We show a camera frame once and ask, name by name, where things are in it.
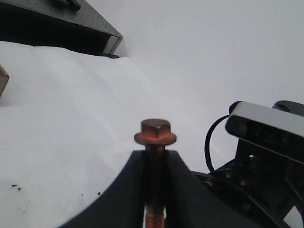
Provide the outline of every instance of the bolt head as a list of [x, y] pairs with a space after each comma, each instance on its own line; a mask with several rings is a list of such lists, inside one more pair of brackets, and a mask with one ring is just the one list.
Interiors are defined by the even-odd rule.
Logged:
[[147, 137], [162, 138], [171, 133], [169, 121], [162, 119], [149, 119], [142, 121], [142, 134]]
[[134, 139], [141, 145], [170, 145], [176, 141], [171, 133], [170, 122], [163, 119], [147, 119], [142, 121], [142, 131]]

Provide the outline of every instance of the white wall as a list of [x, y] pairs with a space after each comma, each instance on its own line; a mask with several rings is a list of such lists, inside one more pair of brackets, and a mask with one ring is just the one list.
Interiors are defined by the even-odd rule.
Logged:
[[[117, 54], [182, 107], [202, 137], [236, 100], [304, 103], [303, 0], [89, 2], [124, 35]], [[236, 140], [221, 127], [211, 152], [229, 160]]]

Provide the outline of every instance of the hex flange bolt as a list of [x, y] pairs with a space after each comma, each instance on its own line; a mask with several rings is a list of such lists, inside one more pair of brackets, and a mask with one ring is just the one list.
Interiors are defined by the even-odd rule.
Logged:
[[147, 153], [147, 192], [146, 192], [146, 228], [164, 228], [164, 168], [165, 146], [176, 142], [167, 120], [148, 119], [142, 121], [142, 131], [134, 140], [146, 147]]

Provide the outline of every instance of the black cable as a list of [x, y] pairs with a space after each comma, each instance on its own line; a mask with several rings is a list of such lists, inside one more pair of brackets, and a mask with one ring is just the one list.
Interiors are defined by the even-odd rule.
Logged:
[[216, 126], [222, 122], [223, 120], [227, 119], [229, 117], [229, 115], [225, 115], [221, 118], [219, 118], [216, 122], [214, 122], [214, 124], [209, 128], [207, 135], [206, 135], [206, 139], [205, 139], [205, 160], [206, 160], [206, 164], [207, 167], [209, 169], [210, 172], [214, 171], [213, 165], [212, 165], [212, 161], [211, 161], [211, 157], [210, 157], [210, 138], [211, 135], [214, 131], [214, 129], [216, 128]]
[[296, 189], [296, 186], [289, 180], [288, 177], [285, 177], [285, 181], [288, 184], [290, 190], [293, 192], [293, 194], [298, 198], [299, 200], [299, 204], [300, 204], [300, 208], [301, 211], [301, 217], [302, 217], [302, 223], [303, 223], [303, 227], [304, 227], [304, 199], [302, 197], [302, 195], [299, 193], [299, 191]]

